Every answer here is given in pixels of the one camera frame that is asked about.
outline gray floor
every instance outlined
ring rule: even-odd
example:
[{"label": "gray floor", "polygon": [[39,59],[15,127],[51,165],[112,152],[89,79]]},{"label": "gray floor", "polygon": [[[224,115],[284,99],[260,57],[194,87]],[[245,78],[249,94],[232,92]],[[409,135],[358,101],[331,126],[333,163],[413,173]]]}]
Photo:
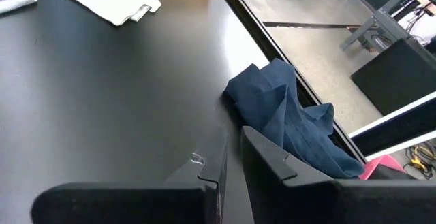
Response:
[{"label": "gray floor", "polygon": [[[359,0],[245,0],[261,21],[362,24],[371,12]],[[268,28],[281,49],[309,81],[348,133],[381,118],[350,75],[375,57],[355,43],[343,52],[348,30]]]}]

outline pink fabric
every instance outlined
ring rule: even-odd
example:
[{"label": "pink fabric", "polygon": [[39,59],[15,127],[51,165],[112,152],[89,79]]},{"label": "pink fabric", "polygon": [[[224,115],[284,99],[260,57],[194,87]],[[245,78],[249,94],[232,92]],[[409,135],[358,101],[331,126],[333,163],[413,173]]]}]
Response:
[{"label": "pink fabric", "polygon": [[379,165],[385,165],[386,167],[392,168],[394,170],[399,170],[401,172],[406,172],[403,167],[390,155],[383,155],[369,161],[364,166],[364,172],[359,176],[361,180],[368,180],[369,176],[374,172],[375,168]]}]

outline black table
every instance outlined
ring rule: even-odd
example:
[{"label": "black table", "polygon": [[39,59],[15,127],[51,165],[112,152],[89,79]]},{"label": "black table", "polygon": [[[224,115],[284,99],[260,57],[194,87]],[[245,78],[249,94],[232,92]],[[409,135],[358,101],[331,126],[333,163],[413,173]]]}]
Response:
[{"label": "black table", "polygon": [[[252,223],[240,125],[221,94],[277,50],[227,1],[161,0],[121,27],[74,0],[0,15],[0,223],[30,223],[33,198],[62,183],[163,181],[217,127],[230,138],[224,222]],[[298,79],[305,106],[319,103]]]}]

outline blue cloth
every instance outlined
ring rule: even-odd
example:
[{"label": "blue cloth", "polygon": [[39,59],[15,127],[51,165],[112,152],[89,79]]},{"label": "blue cloth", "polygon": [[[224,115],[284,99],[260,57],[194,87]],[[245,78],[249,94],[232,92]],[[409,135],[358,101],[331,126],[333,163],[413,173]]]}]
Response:
[{"label": "blue cloth", "polygon": [[261,70],[250,65],[229,81],[225,92],[249,126],[301,161],[333,178],[363,173],[363,166],[328,137],[333,105],[301,107],[291,65],[279,59]]}]

